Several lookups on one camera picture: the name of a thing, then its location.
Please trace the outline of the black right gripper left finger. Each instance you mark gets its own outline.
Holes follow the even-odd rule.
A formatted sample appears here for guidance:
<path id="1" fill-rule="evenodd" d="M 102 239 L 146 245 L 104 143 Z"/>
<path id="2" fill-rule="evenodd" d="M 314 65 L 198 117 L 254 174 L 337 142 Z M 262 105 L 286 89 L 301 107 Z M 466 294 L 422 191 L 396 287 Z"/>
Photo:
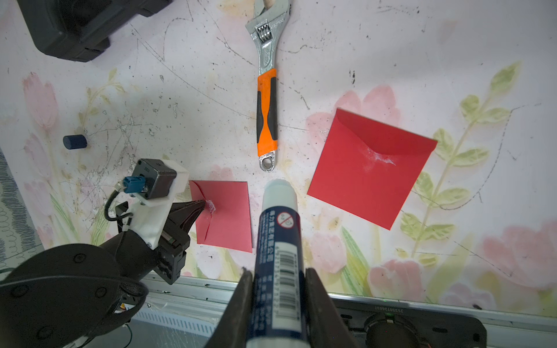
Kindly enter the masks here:
<path id="1" fill-rule="evenodd" d="M 252 289 L 252 271 L 244 269 L 232 298 L 205 348 L 246 348 L 252 310 Z"/>

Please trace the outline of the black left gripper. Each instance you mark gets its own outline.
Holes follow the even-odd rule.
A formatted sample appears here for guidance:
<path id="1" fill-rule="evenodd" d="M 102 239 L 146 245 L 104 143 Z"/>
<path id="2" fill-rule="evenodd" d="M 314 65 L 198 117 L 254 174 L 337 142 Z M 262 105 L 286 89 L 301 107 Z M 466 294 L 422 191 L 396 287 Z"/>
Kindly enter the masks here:
<path id="1" fill-rule="evenodd" d="M 171 219 L 166 221 L 155 250 L 158 254 L 155 272 L 169 285 L 181 276 L 191 244 L 189 232 L 205 206 L 204 200 L 172 204 Z"/>

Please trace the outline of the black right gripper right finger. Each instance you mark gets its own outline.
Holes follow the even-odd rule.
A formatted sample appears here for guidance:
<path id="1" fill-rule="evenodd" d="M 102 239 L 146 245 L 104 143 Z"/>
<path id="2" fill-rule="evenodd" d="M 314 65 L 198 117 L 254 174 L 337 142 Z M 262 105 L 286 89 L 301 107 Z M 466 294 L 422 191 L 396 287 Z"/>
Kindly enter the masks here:
<path id="1" fill-rule="evenodd" d="M 357 347 L 355 337 L 313 268 L 305 270 L 305 296 L 311 347 Z"/>

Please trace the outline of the red envelope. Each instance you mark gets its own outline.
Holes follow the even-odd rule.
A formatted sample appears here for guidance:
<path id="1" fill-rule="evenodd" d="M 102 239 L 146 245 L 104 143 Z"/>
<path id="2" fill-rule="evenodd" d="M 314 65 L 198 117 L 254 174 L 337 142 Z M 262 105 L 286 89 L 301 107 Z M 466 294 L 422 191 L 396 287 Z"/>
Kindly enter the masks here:
<path id="1" fill-rule="evenodd" d="M 205 208 L 196 221 L 197 243 L 252 252 L 249 192 L 241 181 L 190 181 L 191 198 Z"/>
<path id="2" fill-rule="evenodd" d="M 391 229 L 437 142 L 336 111 L 308 195 Z"/>

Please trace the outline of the white blue glue stick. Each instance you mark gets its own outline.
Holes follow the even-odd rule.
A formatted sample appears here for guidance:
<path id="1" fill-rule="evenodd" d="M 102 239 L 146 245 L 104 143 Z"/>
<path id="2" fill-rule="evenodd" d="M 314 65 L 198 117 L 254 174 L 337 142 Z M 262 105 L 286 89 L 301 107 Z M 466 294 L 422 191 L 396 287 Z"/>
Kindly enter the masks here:
<path id="1" fill-rule="evenodd" d="M 309 347 L 301 220 L 288 181 L 265 186 L 247 347 Z"/>

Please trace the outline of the dark blue glue cap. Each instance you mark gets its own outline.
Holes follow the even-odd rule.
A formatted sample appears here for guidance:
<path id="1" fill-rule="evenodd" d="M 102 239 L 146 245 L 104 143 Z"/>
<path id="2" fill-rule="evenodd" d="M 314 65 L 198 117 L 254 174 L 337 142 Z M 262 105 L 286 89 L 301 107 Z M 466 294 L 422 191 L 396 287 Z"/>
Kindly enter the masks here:
<path id="1" fill-rule="evenodd" d="M 62 143 L 68 150 L 85 149 L 88 146 L 88 141 L 82 134 L 64 136 Z"/>

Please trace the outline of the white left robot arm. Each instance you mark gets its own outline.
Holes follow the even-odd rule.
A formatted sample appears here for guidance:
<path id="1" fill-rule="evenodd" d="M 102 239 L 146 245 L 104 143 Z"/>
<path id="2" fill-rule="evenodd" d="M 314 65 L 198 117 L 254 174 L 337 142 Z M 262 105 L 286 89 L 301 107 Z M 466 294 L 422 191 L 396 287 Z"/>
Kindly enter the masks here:
<path id="1" fill-rule="evenodd" d="M 128 323 L 149 293 L 142 279 L 155 271 L 167 284 L 179 278 L 189 230 L 202 200 L 174 203 L 152 249 L 127 226 L 128 203 L 116 207 L 117 236 L 100 246 L 67 244 L 41 252 L 1 281 L 1 346 L 64 347 Z"/>

